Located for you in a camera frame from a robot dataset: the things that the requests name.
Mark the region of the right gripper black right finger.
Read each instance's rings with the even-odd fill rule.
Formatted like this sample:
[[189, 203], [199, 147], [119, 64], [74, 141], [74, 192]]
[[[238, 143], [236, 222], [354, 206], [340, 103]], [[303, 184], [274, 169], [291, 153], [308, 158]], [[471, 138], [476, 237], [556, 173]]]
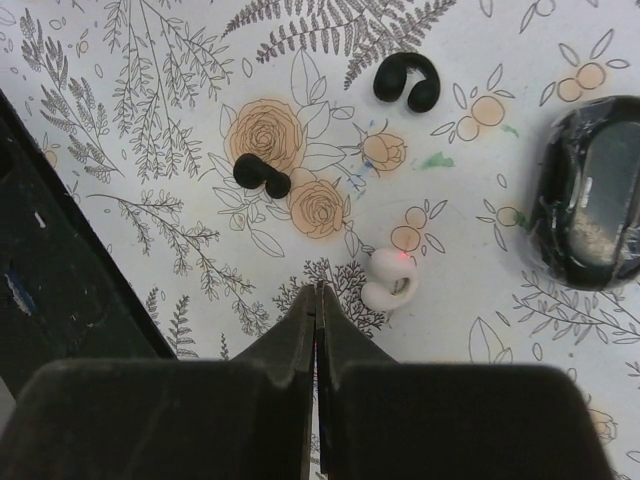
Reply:
[[610, 479], [575, 384], [535, 365], [401, 363], [317, 287], [320, 468], [330, 479]]

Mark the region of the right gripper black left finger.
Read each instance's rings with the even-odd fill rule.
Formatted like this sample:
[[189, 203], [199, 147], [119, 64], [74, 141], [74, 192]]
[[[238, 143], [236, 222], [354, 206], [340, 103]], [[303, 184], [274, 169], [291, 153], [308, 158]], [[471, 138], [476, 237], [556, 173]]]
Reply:
[[305, 479], [315, 294], [226, 361], [65, 360], [39, 369], [1, 437], [5, 479]]

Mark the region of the white earbud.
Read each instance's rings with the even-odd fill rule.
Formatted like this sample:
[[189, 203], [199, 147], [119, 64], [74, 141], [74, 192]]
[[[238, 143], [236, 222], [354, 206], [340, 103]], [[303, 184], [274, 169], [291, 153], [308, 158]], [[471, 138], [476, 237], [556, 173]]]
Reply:
[[373, 281], [361, 289], [363, 304], [377, 312], [396, 310], [408, 303], [418, 288], [417, 267], [412, 258], [395, 248], [380, 248], [370, 257]]

